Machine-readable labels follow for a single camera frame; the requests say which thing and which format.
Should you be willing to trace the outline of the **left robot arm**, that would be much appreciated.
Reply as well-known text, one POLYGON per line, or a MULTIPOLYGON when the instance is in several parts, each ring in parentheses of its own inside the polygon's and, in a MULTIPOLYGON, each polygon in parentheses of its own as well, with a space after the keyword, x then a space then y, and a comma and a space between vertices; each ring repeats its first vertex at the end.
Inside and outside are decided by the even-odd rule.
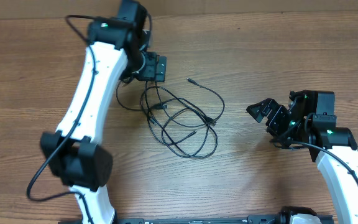
POLYGON ((71 104, 54 133, 43 133, 44 167, 76 197, 82 223, 116 223, 107 182, 112 155, 103 149, 104 122, 119 82, 163 82, 167 59, 148 50, 150 14, 123 1, 114 17, 91 17, 83 71, 71 104))

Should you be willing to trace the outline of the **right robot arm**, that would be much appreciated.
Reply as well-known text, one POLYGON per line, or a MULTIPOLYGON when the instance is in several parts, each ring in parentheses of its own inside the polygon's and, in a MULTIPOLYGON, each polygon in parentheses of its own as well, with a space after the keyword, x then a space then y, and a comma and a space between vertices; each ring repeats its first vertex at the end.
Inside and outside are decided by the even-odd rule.
POLYGON ((358 223, 358 145, 349 128, 336 125, 332 91, 291 91, 288 106, 267 98, 246 111, 261 122, 280 149, 307 148, 325 179, 339 223, 358 223))

